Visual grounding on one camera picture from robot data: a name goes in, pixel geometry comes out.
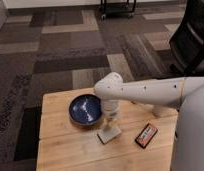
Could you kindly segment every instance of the wooden table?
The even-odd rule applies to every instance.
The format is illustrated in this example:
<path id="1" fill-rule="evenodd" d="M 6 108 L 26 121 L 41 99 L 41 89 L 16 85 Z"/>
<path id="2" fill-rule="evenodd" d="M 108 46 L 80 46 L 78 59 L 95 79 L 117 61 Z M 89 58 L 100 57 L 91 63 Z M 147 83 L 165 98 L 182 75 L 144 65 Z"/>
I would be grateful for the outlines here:
<path id="1" fill-rule="evenodd" d="M 156 118 L 149 107 L 120 101 L 118 123 L 123 133 L 106 145 L 97 137 L 97 129 L 74 126 L 68 116 L 70 102 L 92 89 L 46 94 L 43 98 L 37 171 L 167 171 L 177 112 L 166 110 Z M 146 149 L 134 139 L 148 123 L 158 133 Z"/>

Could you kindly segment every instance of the patterned carpet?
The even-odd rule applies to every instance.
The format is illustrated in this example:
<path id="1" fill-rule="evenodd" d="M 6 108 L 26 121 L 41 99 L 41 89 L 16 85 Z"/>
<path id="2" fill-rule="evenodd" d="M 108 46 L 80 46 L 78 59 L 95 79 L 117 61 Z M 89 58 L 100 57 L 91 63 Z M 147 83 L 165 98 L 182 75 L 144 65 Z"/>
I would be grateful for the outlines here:
<path id="1" fill-rule="evenodd" d="M 0 170 L 33 171 L 45 93 L 170 77 L 169 39 L 181 1 L 139 3 L 135 16 L 101 20 L 97 6 L 12 10 L 0 31 Z"/>

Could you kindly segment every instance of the blue bowl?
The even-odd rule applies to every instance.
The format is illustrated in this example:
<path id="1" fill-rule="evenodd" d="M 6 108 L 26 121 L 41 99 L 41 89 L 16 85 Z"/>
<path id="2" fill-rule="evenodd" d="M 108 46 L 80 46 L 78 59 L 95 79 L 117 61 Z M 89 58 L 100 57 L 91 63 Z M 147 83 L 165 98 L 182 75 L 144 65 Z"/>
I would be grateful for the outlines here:
<path id="1" fill-rule="evenodd" d="M 81 126 L 91 126 L 102 118 L 100 99 L 91 94 L 76 97 L 69 107 L 70 118 Z"/>

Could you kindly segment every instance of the cart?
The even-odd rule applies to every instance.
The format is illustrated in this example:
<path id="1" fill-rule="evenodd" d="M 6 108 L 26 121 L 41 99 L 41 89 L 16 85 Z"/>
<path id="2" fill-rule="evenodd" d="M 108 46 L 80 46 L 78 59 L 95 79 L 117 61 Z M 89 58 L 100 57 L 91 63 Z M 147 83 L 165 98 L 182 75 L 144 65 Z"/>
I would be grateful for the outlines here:
<path id="1" fill-rule="evenodd" d="M 130 3 L 130 0 L 122 3 L 107 3 L 107 0 L 101 0 L 99 7 L 103 20 L 107 15 L 128 14 L 128 17 L 133 17 L 135 8 L 136 0 L 133 3 Z"/>

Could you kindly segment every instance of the black chair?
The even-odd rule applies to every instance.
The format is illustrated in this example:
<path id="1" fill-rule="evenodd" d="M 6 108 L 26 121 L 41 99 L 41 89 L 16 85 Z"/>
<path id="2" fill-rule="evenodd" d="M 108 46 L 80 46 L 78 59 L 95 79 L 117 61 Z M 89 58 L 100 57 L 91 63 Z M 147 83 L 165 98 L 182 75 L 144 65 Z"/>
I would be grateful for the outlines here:
<path id="1" fill-rule="evenodd" d="M 170 40 L 171 51 L 181 75 L 204 75 L 204 2 L 188 0 L 184 18 Z"/>

